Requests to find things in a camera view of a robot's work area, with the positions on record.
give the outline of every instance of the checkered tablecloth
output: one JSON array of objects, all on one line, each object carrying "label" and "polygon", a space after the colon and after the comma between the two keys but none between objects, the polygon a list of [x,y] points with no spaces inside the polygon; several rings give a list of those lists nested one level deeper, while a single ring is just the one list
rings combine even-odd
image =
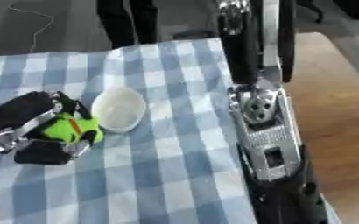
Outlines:
[{"label": "checkered tablecloth", "polygon": [[132,132],[106,133],[69,164],[2,156],[0,223],[256,223],[235,153],[229,84],[218,39],[0,57],[0,103],[60,90],[90,106],[104,89],[126,86],[148,105]]}]

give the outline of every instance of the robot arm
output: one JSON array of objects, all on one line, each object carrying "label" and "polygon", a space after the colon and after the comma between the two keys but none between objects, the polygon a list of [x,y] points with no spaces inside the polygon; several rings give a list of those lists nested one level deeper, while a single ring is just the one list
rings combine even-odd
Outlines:
[{"label": "robot arm", "polygon": [[234,85],[229,112],[260,224],[327,224],[283,82],[292,75],[292,0],[223,0],[218,26]]}]

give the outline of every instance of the green object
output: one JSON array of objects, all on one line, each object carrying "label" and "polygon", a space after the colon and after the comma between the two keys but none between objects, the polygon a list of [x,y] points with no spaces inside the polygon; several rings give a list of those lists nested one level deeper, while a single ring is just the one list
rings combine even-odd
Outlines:
[{"label": "green object", "polygon": [[94,143],[99,143],[103,140],[103,133],[99,129],[99,122],[96,117],[87,120],[82,118],[74,118],[68,113],[61,113],[57,115],[56,123],[43,130],[46,137],[52,139],[60,139],[68,144],[77,143],[81,140],[84,133],[89,130],[95,130],[96,136]]}]

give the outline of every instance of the white bowl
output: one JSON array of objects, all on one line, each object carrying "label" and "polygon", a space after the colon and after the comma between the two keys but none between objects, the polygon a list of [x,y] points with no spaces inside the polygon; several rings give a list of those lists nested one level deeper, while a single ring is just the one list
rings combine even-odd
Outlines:
[{"label": "white bowl", "polygon": [[91,113],[106,130],[124,133],[134,129],[146,110],[143,96],[128,87],[111,88],[99,94]]}]

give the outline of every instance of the person's leg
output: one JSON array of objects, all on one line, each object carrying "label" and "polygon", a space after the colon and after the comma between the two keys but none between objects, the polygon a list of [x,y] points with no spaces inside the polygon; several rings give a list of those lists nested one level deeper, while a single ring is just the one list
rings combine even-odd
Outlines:
[{"label": "person's leg", "polygon": [[123,0],[98,0],[97,13],[114,48],[132,46],[133,25]]},{"label": "person's leg", "polygon": [[158,8],[153,0],[130,0],[130,7],[140,44],[156,43]]}]

